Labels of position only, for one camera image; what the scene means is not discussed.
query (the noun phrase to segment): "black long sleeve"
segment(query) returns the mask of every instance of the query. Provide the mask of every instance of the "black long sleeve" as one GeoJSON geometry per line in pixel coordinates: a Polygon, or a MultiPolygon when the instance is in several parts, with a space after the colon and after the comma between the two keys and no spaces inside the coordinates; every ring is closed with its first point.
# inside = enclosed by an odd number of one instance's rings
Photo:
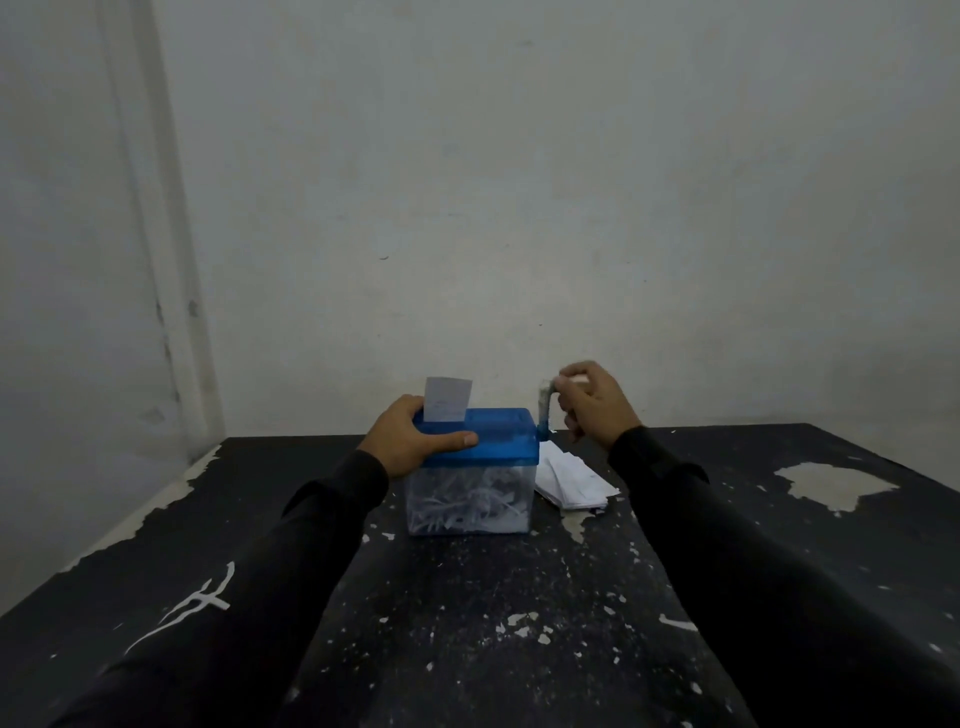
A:
{"type": "Polygon", "coordinates": [[[765,538],[639,427],[610,464],[684,609],[760,725],[960,725],[952,672],[765,538]]]}
{"type": "Polygon", "coordinates": [[[53,725],[269,725],[387,486],[362,451],[304,485],[280,523],[204,586],[210,602],[185,600],[168,620],[181,621],[141,638],[53,725]]]}

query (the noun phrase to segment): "blue lid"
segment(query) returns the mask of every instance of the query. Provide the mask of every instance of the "blue lid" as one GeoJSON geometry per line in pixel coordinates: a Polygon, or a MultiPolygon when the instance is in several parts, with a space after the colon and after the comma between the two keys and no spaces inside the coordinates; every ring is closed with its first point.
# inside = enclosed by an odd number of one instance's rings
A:
{"type": "Polygon", "coordinates": [[[529,410],[523,407],[468,409],[467,418],[461,423],[426,423],[423,413],[418,412],[414,425],[427,435],[466,429],[480,438],[475,448],[431,455],[423,463],[425,468],[510,468],[540,462],[537,426],[529,410]]]}

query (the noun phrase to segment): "left hand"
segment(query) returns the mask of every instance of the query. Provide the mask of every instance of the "left hand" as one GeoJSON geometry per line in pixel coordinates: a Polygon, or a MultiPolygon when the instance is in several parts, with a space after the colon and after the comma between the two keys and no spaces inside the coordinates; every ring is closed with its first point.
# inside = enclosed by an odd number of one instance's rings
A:
{"type": "Polygon", "coordinates": [[[380,415],[357,449],[368,452],[383,465],[390,478],[412,473],[430,455],[472,448],[479,442],[475,432],[424,435],[414,427],[414,415],[423,409],[423,397],[403,395],[380,415]]]}

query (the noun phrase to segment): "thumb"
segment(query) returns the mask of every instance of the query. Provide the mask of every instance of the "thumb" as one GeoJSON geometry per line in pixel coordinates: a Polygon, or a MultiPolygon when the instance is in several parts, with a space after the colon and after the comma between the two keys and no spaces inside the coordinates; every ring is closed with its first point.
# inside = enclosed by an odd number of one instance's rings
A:
{"type": "Polygon", "coordinates": [[[584,392],[580,385],[568,376],[554,376],[553,386],[566,397],[566,400],[570,402],[570,406],[574,409],[582,407],[590,401],[590,395],[584,392]]]}
{"type": "Polygon", "coordinates": [[[424,435],[427,452],[430,455],[437,452],[456,452],[457,450],[472,448],[480,438],[476,432],[450,432],[446,435],[424,435]]]}

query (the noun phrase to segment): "table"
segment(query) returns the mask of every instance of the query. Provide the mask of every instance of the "table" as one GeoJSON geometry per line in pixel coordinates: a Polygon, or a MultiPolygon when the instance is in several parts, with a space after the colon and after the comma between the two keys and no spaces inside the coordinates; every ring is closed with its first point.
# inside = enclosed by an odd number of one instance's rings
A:
{"type": "MultiPolygon", "coordinates": [[[[772,538],[960,670],[960,493],[812,425],[655,435],[703,465],[772,538]],[[790,496],[774,474],[803,462],[899,488],[836,518],[790,496]]],[[[565,433],[554,438],[566,448],[565,433]]],[[[0,724],[55,717],[358,442],[226,440],[190,495],[0,619],[0,724]]],[[[573,451],[622,486],[591,443],[573,451]]],[[[629,502],[612,498],[583,528],[580,544],[537,497],[529,535],[410,539],[392,491],[368,518],[370,540],[331,598],[277,725],[753,725],[700,635],[661,621],[687,617],[629,502]],[[511,625],[512,615],[527,617],[511,625]]]]}

